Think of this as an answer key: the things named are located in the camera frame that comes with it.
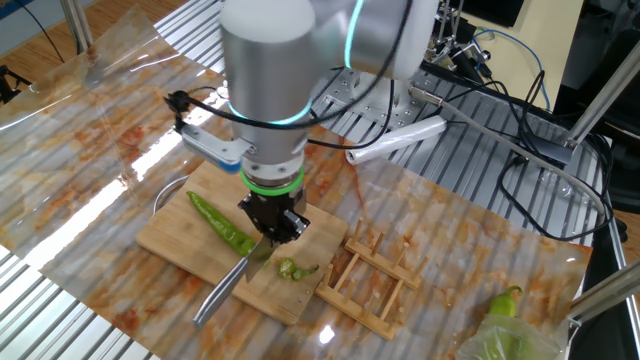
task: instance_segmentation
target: wooden cutting board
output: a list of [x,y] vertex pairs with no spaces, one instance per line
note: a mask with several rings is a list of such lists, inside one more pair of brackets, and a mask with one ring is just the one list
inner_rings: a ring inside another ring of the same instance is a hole
[[[136,240],[142,247],[215,285],[240,256],[196,211],[187,191],[200,195],[256,241],[260,239],[260,233],[238,208],[249,192],[240,177],[204,162],[140,230]],[[287,325],[300,318],[348,227],[344,221],[310,205],[304,216],[311,225],[300,239],[280,246],[251,282],[247,284],[243,278],[233,291],[233,296]],[[284,257],[293,258],[302,268],[320,265],[320,269],[301,281],[283,279],[277,275],[277,266]]]

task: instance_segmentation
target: knife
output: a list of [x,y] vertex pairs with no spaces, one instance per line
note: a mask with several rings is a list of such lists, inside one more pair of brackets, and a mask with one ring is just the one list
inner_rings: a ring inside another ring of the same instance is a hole
[[218,311],[222,303],[231,295],[233,289],[238,285],[242,275],[247,276],[247,282],[260,271],[264,264],[269,260],[275,247],[271,245],[271,240],[263,237],[258,241],[256,246],[251,250],[249,255],[243,257],[238,263],[225,275],[220,283],[213,289],[211,294],[202,303],[200,309],[193,318],[193,325],[200,330],[204,324],[211,319],[211,316]]

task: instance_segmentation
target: green led ring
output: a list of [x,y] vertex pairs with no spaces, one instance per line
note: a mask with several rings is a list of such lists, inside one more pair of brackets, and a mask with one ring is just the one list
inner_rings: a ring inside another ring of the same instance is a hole
[[244,173],[244,169],[240,171],[240,177],[242,178],[242,182],[244,182],[244,184],[247,185],[249,190],[253,191],[256,194],[260,194],[263,196],[280,196],[297,189],[298,186],[302,184],[302,178],[304,178],[304,171],[302,168],[300,168],[300,173],[298,174],[298,177],[291,184],[278,189],[265,189],[257,186],[256,184],[252,183],[251,180],[249,180],[247,175]]

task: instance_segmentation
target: white cylinder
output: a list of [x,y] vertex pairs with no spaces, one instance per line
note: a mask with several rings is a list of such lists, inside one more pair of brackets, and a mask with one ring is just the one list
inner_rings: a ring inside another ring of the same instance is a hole
[[443,132],[447,122],[436,115],[383,135],[376,143],[359,150],[347,150],[347,161],[357,165],[381,155],[407,147]]

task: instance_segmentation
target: green chili pepper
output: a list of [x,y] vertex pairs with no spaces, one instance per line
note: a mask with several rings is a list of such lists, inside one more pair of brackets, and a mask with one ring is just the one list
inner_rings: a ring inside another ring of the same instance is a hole
[[489,314],[516,316],[516,301],[511,297],[511,293],[518,290],[518,295],[522,295],[522,289],[519,286],[512,286],[504,293],[496,296],[489,307]]
[[291,279],[294,271],[296,271],[296,264],[293,262],[293,259],[284,258],[280,261],[280,266],[278,266],[278,275],[280,275],[280,277]]
[[291,278],[294,281],[300,281],[302,280],[303,277],[309,276],[315,273],[316,271],[318,271],[319,268],[320,268],[320,265],[316,265],[314,268],[309,270],[296,269],[296,271],[294,271],[293,274],[291,275]]
[[[519,286],[512,286],[504,293],[496,296],[491,301],[488,314],[516,316],[516,301],[511,297],[511,293],[518,290],[518,294],[522,295],[522,289]],[[508,332],[499,332],[497,338],[486,341],[484,352],[488,357],[480,357],[482,360],[492,359],[519,359],[518,348],[520,347],[520,339],[515,338]]]
[[253,241],[249,235],[238,230],[231,221],[224,217],[213,206],[209,205],[203,198],[198,196],[198,194],[187,191],[187,195],[189,195],[189,199],[191,199],[196,210],[207,220],[209,225],[220,235],[224,242],[229,244],[240,256],[249,255],[251,250],[256,246],[255,241]]
[[296,267],[295,262],[293,262],[292,258],[284,258],[280,261],[280,266],[278,266],[278,275],[285,279],[293,279],[294,281],[300,281],[303,277],[309,276],[320,268],[320,265],[316,265],[314,268],[309,270],[303,270]]

